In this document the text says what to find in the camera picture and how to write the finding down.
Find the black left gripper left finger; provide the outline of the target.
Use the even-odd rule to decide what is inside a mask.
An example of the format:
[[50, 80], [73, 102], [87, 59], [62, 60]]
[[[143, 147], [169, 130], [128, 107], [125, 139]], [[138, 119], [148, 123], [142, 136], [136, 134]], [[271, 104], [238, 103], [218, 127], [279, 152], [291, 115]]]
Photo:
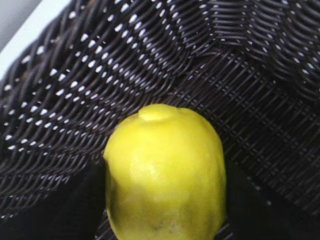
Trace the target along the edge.
[[106, 206], [106, 164], [94, 163], [38, 240], [93, 240]]

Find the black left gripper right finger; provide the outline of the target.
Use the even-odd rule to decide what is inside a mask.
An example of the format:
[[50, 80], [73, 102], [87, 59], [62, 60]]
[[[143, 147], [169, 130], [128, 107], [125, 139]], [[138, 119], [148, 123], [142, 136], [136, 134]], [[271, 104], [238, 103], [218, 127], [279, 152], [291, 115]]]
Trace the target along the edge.
[[225, 161], [226, 211], [238, 240], [294, 240], [288, 223], [232, 160]]

